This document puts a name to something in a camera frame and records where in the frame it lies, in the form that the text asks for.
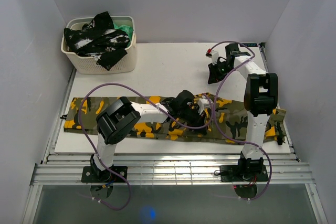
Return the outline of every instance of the camouflage garment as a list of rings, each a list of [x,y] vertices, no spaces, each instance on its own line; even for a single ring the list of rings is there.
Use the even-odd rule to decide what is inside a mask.
[[[214,95],[207,93],[211,100],[214,100]],[[195,102],[202,95],[195,96]],[[111,105],[118,98],[116,97],[89,97],[82,108],[82,120],[86,131],[89,134],[97,135],[97,115]],[[128,97],[131,102],[148,103],[141,97]],[[158,103],[165,97],[148,97],[152,102]],[[82,133],[78,123],[78,108],[82,98],[73,98],[70,109],[64,125],[66,132]],[[211,109],[205,110],[206,122],[211,115]],[[265,141],[276,141],[278,137],[286,136],[283,120],[286,111],[274,109],[271,114],[266,131]],[[228,136],[237,139],[245,140],[247,132],[247,113],[244,104],[238,101],[230,101],[218,98],[216,102],[216,119],[219,122],[221,130]],[[184,127],[179,126],[176,122],[168,123],[138,123],[130,132],[128,137],[136,138],[153,138],[153,139],[169,139],[182,142],[211,142],[211,143],[233,143],[231,140],[224,138],[218,131],[215,123],[211,123],[207,129],[207,134],[202,135]]]

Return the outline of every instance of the table surface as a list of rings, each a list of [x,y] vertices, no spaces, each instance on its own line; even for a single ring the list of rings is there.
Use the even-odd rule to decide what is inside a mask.
[[[73,97],[84,97],[94,87],[117,82],[128,85],[143,95],[174,97],[186,89],[193,94],[210,92],[215,94],[218,83],[208,85],[208,64],[205,57],[208,48],[214,43],[159,43],[137,44],[138,61],[132,72],[118,74],[80,74],[76,73],[69,100],[68,111]],[[225,44],[218,46],[219,55],[225,57]],[[259,48],[254,47],[254,62],[265,69]],[[228,100],[243,101],[246,81],[238,71],[231,74],[223,85],[219,96]],[[103,87],[95,91],[95,97],[134,96],[122,87]],[[91,154],[93,149],[85,136],[78,133],[59,132],[55,153]],[[91,135],[97,145],[98,137]],[[174,142],[145,138],[125,138],[116,153],[119,154],[238,154],[242,146],[217,143]],[[267,153],[290,153],[288,143],[279,146],[275,141],[264,144]]]

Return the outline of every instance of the gray wall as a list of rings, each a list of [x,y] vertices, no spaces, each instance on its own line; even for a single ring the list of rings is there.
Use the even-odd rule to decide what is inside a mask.
[[[336,0],[290,0],[267,44],[295,150],[309,161],[329,223],[336,223]]]
[[[19,223],[71,65],[53,0],[0,0],[0,223]]]
[[[289,0],[55,0],[66,22],[108,10],[135,19],[140,42],[265,41]]]

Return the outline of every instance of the black and white cloth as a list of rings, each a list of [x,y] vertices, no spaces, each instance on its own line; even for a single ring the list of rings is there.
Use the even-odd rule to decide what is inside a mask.
[[[126,32],[115,29],[108,12],[98,14],[82,30],[64,29],[64,38],[72,52],[94,57],[97,64],[110,70],[127,52],[130,42]]]

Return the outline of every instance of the laundry basket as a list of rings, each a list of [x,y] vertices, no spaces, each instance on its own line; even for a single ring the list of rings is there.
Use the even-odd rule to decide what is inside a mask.
[[[119,60],[118,63],[115,64],[110,70],[106,70],[102,66],[96,64],[96,61],[93,57],[81,57],[74,52],[69,51],[69,47],[63,36],[61,50],[68,56],[78,72],[84,74],[123,73],[130,72],[135,68],[135,64],[137,62],[137,53],[135,49],[136,36],[134,20],[130,16],[111,16],[111,18],[113,19],[113,22],[118,26],[128,25],[133,27],[133,34],[130,45],[125,49],[127,54],[121,60]],[[92,19],[93,17],[73,19],[68,23],[67,28],[73,30],[81,30],[83,25],[90,23]]]

